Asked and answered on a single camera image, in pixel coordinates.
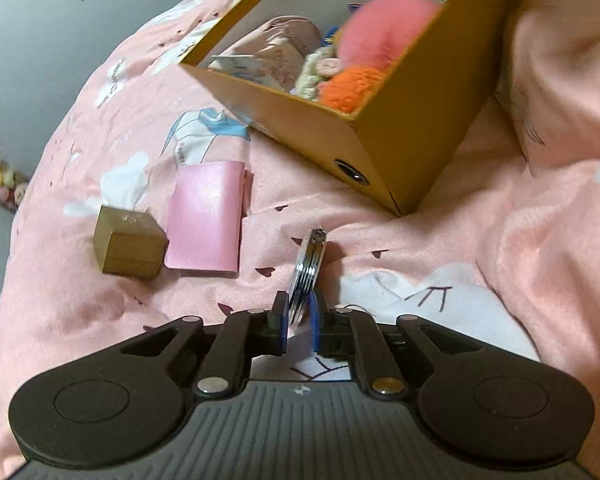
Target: colorful toys on shelf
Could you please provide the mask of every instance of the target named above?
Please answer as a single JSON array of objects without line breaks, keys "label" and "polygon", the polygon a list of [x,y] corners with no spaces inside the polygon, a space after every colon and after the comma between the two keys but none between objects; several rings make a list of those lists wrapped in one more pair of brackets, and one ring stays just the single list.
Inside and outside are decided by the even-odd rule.
[{"label": "colorful toys on shelf", "polygon": [[14,171],[0,158],[0,205],[11,212],[16,211],[24,198],[29,179]]}]

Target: silver metal ring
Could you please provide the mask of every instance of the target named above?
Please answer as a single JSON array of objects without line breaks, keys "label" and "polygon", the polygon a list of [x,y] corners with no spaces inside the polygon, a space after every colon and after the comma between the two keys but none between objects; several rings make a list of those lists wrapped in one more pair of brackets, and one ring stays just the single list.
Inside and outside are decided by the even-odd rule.
[{"label": "silver metal ring", "polygon": [[294,324],[302,319],[302,312],[307,296],[314,289],[318,278],[327,233],[322,229],[313,229],[302,240],[300,252],[296,260],[296,268],[289,287],[289,323]]}]

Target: brown cardboard box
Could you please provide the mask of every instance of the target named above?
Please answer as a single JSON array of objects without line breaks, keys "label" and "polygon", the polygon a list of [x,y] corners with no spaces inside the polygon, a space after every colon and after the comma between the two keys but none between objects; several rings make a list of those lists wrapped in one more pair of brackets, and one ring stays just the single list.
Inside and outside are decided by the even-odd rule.
[{"label": "brown cardboard box", "polygon": [[167,235],[149,213],[100,208],[93,250],[102,272],[155,278],[168,244]]},{"label": "brown cardboard box", "polygon": [[413,211],[496,85],[506,16],[521,0],[449,0],[353,114],[206,69],[268,19],[296,14],[323,32],[347,2],[241,0],[182,66],[224,106],[397,214]]}]

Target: metal pivot screw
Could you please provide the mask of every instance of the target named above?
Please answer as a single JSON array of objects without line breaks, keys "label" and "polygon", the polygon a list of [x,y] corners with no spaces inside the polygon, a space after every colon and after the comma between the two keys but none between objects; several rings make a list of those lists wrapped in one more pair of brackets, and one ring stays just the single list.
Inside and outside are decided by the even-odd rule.
[{"label": "metal pivot screw", "polygon": [[205,377],[196,386],[204,394],[219,394],[229,387],[229,383],[222,377]]},{"label": "metal pivot screw", "polygon": [[393,377],[379,377],[371,387],[379,394],[394,395],[399,394],[403,390],[404,384]]}]

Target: pink pillow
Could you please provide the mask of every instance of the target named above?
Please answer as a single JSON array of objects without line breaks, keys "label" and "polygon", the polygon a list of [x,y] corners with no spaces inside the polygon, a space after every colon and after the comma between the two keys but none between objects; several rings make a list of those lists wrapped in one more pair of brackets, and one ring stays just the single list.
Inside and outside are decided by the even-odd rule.
[{"label": "pink pillow", "polygon": [[600,0],[527,0],[504,98],[532,171],[600,158]]},{"label": "pink pillow", "polygon": [[371,0],[344,25],[338,57],[345,67],[371,66],[385,72],[441,6],[437,0]]}]

